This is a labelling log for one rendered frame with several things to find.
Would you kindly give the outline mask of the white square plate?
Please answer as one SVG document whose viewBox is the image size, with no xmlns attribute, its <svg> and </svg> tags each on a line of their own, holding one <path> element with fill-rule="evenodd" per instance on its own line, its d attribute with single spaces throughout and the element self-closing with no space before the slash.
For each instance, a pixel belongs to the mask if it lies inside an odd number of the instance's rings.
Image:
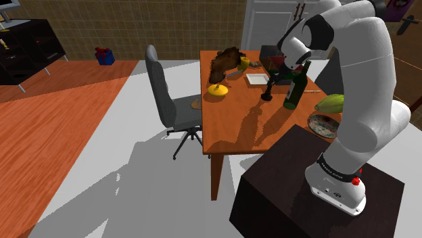
<svg viewBox="0 0 422 238">
<path fill-rule="evenodd" d="M 251 85 L 266 85 L 269 82 L 267 74 L 246 74 Z"/>
</svg>

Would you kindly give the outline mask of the dark box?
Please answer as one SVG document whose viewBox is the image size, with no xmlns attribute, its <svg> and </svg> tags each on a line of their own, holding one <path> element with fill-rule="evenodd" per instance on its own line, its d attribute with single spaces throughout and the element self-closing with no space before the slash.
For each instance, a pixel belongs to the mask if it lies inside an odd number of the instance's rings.
<svg viewBox="0 0 422 238">
<path fill-rule="evenodd" d="M 276 45 L 262 45 L 259 60 L 265 70 L 278 70 L 285 59 L 284 54 Z"/>
</svg>

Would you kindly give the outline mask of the black candle holder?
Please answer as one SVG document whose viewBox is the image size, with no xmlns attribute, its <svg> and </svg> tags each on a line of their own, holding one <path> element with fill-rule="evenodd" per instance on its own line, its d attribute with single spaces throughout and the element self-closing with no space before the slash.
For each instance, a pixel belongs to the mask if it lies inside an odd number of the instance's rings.
<svg viewBox="0 0 422 238">
<path fill-rule="evenodd" d="M 270 101 L 273 98 L 273 96 L 271 95 L 272 87 L 273 87 L 272 82 L 268 82 L 266 91 L 260 96 L 262 100 Z"/>
</svg>

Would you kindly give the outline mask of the dark green wine bottle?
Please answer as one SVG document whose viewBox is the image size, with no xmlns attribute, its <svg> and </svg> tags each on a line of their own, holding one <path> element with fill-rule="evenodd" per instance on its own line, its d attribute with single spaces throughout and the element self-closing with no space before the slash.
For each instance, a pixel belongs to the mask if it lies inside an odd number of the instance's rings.
<svg viewBox="0 0 422 238">
<path fill-rule="evenodd" d="M 292 80 L 283 102 L 284 108 L 294 110 L 297 107 L 298 102 L 300 101 L 300 98 L 308 84 L 307 71 L 310 65 L 311 61 L 307 61 L 304 64 L 302 71 Z"/>
</svg>

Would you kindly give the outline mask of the yellow-green oval fruit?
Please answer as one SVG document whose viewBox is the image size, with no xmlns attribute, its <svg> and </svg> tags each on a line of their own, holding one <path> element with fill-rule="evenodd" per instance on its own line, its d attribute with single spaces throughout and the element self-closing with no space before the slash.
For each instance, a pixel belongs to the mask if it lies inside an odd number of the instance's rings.
<svg viewBox="0 0 422 238">
<path fill-rule="evenodd" d="M 344 106 L 344 95 L 332 94 L 326 96 L 315 105 L 315 110 L 319 112 L 336 114 L 342 113 Z"/>
</svg>

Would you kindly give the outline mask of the brown furry thing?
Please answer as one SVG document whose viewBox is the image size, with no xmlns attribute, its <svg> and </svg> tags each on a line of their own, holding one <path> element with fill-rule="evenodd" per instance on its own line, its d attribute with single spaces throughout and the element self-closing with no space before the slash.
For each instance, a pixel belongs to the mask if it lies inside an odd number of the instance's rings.
<svg viewBox="0 0 422 238">
<path fill-rule="evenodd" d="M 211 62 L 209 83 L 217 84 L 223 81 L 227 70 L 232 70 L 241 64 L 241 57 L 245 57 L 245 54 L 236 47 L 218 51 L 217 56 Z"/>
</svg>

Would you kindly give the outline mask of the orange wooden table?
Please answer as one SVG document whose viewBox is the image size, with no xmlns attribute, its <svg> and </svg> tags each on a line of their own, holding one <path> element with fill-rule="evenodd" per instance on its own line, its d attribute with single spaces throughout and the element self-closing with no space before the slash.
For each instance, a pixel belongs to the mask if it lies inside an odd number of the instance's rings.
<svg viewBox="0 0 422 238">
<path fill-rule="evenodd" d="M 274 86 L 272 100 L 260 96 L 266 86 L 251 85 L 245 74 L 221 82 L 228 93 L 216 97 L 208 93 L 211 61 L 215 51 L 200 53 L 200 82 L 202 94 L 203 153 L 211 161 L 211 199 L 218 197 L 224 157 L 228 155 L 258 154 L 270 149 L 293 125 L 308 128 L 307 119 L 315 114 L 315 105 L 326 94 L 311 80 L 295 110 L 283 107 L 287 86 Z"/>
</svg>

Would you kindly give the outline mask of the patterned round plate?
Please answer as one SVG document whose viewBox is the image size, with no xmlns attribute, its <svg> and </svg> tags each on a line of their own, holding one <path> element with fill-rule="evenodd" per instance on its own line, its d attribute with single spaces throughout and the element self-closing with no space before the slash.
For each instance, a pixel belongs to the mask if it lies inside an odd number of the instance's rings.
<svg viewBox="0 0 422 238">
<path fill-rule="evenodd" d="M 319 136 L 328 139 L 337 137 L 339 122 L 329 116 L 313 114 L 308 117 L 307 123 L 311 131 Z"/>
</svg>

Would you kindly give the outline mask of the dark robot stand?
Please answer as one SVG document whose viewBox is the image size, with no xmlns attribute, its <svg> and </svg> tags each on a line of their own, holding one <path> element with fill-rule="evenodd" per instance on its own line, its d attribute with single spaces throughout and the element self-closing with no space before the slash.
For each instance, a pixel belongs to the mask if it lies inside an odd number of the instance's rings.
<svg viewBox="0 0 422 238">
<path fill-rule="evenodd" d="M 294 125 L 242 174 L 229 220 L 244 238 L 394 238 L 404 183 L 376 167 L 358 216 L 312 194 L 304 171 L 328 146 Z"/>
</svg>

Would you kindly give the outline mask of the grey office chair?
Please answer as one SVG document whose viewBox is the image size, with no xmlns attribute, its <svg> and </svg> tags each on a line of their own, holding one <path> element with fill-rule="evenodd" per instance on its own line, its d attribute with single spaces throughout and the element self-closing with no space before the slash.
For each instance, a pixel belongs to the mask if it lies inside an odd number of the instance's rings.
<svg viewBox="0 0 422 238">
<path fill-rule="evenodd" d="M 197 131 L 202 131 L 202 113 L 200 109 L 193 109 L 191 107 L 192 103 L 199 102 L 200 95 L 177 99 L 170 97 L 164 70 L 158 61 L 158 54 L 153 45 L 147 46 L 145 51 L 145 65 L 160 120 L 166 128 L 172 128 L 172 130 L 166 131 L 166 134 L 186 132 L 186 135 L 173 154 L 173 159 L 175 160 L 188 137 L 191 137 L 191 140 L 196 138 L 200 145 L 203 145 L 202 140 L 197 134 Z"/>
</svg>

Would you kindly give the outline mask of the blue gift box red ribbon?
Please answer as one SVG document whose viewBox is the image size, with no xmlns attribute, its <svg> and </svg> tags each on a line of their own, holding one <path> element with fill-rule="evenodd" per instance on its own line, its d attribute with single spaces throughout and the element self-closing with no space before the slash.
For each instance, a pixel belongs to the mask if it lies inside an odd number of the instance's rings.
<svg viewBox="0 0 422 238">
<path fill-rule="evenodd" d="M 101 66 L 111 66 L 115 62 L 111 49 L 96 47 L 95 50 L 95 57 Z"/>
</svg>

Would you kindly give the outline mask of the black shelf cabinet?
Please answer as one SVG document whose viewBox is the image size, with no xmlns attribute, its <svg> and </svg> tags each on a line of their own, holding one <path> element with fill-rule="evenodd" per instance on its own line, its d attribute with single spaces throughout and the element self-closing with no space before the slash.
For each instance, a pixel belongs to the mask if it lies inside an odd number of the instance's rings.
<svg viewBox="0 0 422 238">
<path fill-rule="evenodd" d="M 17 86 L 66 56 L 46 19 L 10 19 L 18 0 L 0 0 L 0 86 Z"/>
</svg>

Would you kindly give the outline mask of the black wall ornament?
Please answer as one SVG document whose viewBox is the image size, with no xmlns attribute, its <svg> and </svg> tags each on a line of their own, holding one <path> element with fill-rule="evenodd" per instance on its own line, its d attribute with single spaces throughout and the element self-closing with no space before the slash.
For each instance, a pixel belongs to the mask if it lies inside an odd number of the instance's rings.
<svg viewBox="0 0 422 238">
<path fill-rule="evenodd" d="M 403 35 L 404 32 L 406 31 L 406 29 L 411 25 L 411 24 L 418 24 L 422 22 L 422 20 L 418 20 L 414 17 L 414 15 L 409 15 L 407 18 L 403 18 L 402 19 L 402 25 L 400 26 L 400 28 L 397 30 L 397 35 Z"/>
</svg>

